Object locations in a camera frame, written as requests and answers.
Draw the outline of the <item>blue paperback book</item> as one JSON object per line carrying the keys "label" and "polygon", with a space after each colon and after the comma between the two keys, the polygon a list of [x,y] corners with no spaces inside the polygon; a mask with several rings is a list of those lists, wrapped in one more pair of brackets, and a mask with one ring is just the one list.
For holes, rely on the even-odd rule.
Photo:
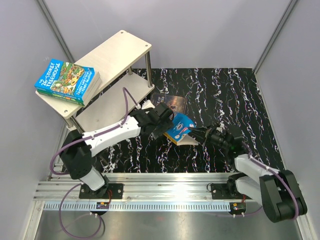
{"label": "blue paperback book", "polygon": [[164,133],[164,136],[172,143],[176,146],[197,146],[199,144],[194,138],[189,136],[189,133],[191,132],[189,128],[194,128],[195,124],[188,116],[180,112],[175,112],[172,122],[173,127]]}

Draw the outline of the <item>dark green 104-storey treehouse book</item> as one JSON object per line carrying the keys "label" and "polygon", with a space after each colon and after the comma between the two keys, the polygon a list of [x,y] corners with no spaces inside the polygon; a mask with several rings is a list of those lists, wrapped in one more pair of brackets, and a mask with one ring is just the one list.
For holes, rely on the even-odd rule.
{"label": "dark green 104-storey treehouse book", "polygon": [[101,78],[96,75],[90,82],[82,80],[81,83],[74,86],[63,86],[61,81],[54,81],[52,89],[37,89],[37,92],[40,95],[60,99],[85,107],[94,97],[94,93],[101,83]]}

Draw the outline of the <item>blue 26-storey treehouse book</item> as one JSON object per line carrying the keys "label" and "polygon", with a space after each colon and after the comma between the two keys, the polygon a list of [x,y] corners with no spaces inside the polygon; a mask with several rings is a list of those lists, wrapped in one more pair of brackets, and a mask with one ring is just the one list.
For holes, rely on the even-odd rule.
{"label": "blue 26-storey treehouse book", "polygon": [[100,73],[93,67],[52,59],[34,87],[36,90],[51,90],[54,81],[61,81],[63,87],[74,86],[83,80],[90,82],[95,76],[100,77]]}

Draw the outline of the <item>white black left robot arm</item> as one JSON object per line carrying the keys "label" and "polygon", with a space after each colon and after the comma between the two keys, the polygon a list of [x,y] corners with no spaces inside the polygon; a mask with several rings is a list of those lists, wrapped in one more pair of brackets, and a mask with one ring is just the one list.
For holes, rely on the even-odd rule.
{"label": "white black left robot arm", "polygon": [[109,179],[93,165],[93,158],[106,148],[126,139],[148,135],[158,138],[173,126],[174,112],[165,103],[146,101],[124,119],[91,132],[71,131],[59,157],[73,180],[80,180],[84,194],[101,199],[109,194]]}

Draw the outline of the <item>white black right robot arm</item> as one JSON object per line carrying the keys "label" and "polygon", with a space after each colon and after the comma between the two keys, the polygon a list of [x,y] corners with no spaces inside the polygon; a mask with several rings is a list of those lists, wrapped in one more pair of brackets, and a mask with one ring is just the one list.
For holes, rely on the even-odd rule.
{"label": "white black right robot arm", "polygon": [[253,156],[238,126],[190,127],[188,135],[202,145],[224,151],[237,172],[229,177],[226,192],[233,199],[245,195],[256,201],[268,219],[277,223],[305,215],[308,207],[294,173],[270,167]]}

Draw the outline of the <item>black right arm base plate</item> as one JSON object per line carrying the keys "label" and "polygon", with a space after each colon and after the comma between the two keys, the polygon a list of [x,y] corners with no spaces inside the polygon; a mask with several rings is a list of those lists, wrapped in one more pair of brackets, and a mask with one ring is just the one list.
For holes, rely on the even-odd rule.
{"label": "black right arm base plate", "polygon": [[209,190],[213,200],[243,200],[244,195],[227,183],[210,183]]}

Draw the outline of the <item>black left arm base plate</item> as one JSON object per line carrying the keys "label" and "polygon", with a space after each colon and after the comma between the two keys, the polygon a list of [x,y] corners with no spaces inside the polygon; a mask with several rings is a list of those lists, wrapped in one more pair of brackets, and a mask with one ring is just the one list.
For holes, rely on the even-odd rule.
{"label": "black left arm base plate", "polygon": [[108,186],[103,186],[100,189],[93,191],[86,184],[80,187],[80,199],[111,199],[121,200],[124,192],[124,184],[122,183],[109,183]]}

